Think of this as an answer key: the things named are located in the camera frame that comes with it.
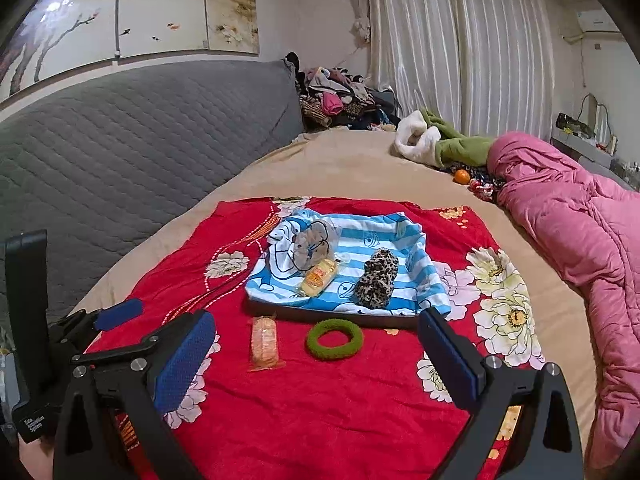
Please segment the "white air conditioner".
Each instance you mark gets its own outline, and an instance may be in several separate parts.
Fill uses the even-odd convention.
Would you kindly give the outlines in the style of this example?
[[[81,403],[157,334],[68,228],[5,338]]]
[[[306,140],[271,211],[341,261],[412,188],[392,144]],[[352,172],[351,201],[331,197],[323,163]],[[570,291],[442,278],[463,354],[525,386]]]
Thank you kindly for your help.
[[[578,11],[576,18],[584,34],[620,33],[620,29],[604,9]]]

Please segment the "orange cracker packet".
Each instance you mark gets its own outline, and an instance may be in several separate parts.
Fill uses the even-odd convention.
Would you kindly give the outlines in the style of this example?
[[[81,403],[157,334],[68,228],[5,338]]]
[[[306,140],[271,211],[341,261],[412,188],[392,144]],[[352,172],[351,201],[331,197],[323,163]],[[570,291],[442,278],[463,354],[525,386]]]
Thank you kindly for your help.
[[[270,316],[254,316],[250,334],[250,371],[272,370],[284,364],[280,359],[276,320]]]

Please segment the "grey quilted headboard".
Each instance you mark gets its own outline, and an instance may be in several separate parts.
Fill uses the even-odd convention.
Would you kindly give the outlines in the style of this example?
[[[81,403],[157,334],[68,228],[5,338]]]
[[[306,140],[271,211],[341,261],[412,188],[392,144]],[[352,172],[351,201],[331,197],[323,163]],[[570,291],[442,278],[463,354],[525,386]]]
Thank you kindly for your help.
[[[56,320],[148,237],[303,130],[285,61],[146,66],[1,125],[1,234],[48,234]]]

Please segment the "floral wall painting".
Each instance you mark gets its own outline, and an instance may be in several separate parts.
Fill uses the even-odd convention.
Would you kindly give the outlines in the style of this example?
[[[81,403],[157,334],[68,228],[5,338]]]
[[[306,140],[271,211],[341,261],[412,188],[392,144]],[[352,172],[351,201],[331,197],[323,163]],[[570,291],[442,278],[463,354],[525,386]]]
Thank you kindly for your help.
[[[38,0],[1,52],[1,96],[107,60],[259,51],[256,0]]]

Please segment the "pile of clothes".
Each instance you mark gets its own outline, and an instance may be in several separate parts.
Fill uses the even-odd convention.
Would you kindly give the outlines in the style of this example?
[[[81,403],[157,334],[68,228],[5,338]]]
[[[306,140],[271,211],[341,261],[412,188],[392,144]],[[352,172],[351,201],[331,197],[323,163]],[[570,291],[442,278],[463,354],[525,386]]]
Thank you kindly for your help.
[[[392,90],[368,87],[346,68],[322,66],[302,70],[295,52],[285,55],[295,75],[303,125],[308,132],[345,127],[350,130],[395,131],[399,104]]]

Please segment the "red patterned small item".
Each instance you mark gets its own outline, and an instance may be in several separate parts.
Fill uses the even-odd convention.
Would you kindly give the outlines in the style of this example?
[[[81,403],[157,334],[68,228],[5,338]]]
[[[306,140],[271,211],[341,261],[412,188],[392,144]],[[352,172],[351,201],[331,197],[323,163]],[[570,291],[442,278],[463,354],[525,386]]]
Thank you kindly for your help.
[[[502,185],[494,181],[472,179],[469,183],[469,190],[480,200],[489,203],[497,201],[497,195],[501,188]]]

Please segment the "yellow rice cracker packet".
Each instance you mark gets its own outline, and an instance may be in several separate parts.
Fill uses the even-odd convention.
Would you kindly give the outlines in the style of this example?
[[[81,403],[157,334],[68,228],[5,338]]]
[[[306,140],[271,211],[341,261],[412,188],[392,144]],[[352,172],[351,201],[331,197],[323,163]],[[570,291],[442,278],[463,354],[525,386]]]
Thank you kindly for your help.
[[[298,292],[303,297],[319,296],[334,280],[340,262],[338,260],[324,258],[306,272],[303,281],[300,282]]]

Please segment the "grey scrunchie in bag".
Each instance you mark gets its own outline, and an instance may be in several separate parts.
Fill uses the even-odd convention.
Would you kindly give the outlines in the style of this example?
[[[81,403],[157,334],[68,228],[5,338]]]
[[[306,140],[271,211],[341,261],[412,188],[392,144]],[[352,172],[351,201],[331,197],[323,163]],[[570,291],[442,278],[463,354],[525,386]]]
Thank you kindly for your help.
[[[337,245],[338,233],[334,226],[323,220],[311,222],[294,236],[292,263],[300,272],[310,270],[323,259],[332,259]]]

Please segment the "green white fleece garment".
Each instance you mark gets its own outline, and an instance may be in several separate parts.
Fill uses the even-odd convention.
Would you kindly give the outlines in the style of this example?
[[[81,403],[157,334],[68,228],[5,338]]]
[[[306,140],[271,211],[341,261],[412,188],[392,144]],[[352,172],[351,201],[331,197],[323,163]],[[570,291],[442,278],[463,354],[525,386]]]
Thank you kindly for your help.
[[[457,164],[481,167],[487,164],[489,150],[495,142],[496,138],[491,136],[467,136],[424,108],[401,119],[394,149],[405,159],[433,168]]]

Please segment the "leopard print scrunchie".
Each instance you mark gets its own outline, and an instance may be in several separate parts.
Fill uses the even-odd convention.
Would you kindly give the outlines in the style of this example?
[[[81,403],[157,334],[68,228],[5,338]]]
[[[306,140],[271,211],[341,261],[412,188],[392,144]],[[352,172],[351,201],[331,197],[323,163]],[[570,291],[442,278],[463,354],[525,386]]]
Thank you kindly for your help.
[[[398,259],[388,249],[379,249],[364,263],[354,294],[357,304],[369,309],[385,309],[394,291]]]

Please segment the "orange fruit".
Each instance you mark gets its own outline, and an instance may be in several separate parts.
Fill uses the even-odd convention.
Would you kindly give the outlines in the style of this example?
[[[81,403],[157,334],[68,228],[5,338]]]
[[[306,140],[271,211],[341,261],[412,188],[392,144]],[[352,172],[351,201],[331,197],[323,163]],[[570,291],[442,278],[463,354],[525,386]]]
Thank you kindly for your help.
[[[454,173],[454,182],[461,185],[468,185],[471,182],[471,176],[466,170],[458,169]]]

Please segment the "white striped curtain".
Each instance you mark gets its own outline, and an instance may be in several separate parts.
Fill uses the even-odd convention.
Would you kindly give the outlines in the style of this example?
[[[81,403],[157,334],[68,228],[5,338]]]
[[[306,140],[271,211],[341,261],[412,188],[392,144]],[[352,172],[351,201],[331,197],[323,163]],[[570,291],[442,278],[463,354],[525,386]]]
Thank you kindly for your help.
[[[554,63],[546,0],[352,0],[367,81],[404,113],[469,136],[548,139]]]

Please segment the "pink quilted duvet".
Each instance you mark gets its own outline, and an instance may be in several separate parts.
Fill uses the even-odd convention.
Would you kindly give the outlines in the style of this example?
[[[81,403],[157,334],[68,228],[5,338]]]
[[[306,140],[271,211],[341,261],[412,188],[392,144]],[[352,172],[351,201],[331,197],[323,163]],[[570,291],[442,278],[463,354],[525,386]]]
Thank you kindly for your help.
[[[585,297],[602,370],[589,463],[604,469],[639,427],[639,195],[527,133],[499,136],[487,165],[499,205]]]

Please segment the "blue striped cloth tray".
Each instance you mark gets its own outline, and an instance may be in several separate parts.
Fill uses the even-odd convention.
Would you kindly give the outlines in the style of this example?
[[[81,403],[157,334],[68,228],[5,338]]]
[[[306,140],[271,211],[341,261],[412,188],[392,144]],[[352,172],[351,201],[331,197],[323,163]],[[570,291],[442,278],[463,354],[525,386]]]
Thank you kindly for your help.
[[[338,240],[332,259],[340,262],[334,280],[317,297],[303,297],[298,288],[306,272],[292,263],[294,236],[316,220],[337,229]],[[258,304],[323,314],[356,316],[403,316],[414,318],[422,310],[434,308],[442,315],[451,312],[448,292],[426,251],[427,238],[422,226],[406,214],[320,214],[301,209],[280,221],[267,236],[267,248],[259,257],[245,290]],[[393,295],[385,309],[369,309],[354,294],[364,271],[364,263],[379,249],[390,250],[398,259]]]

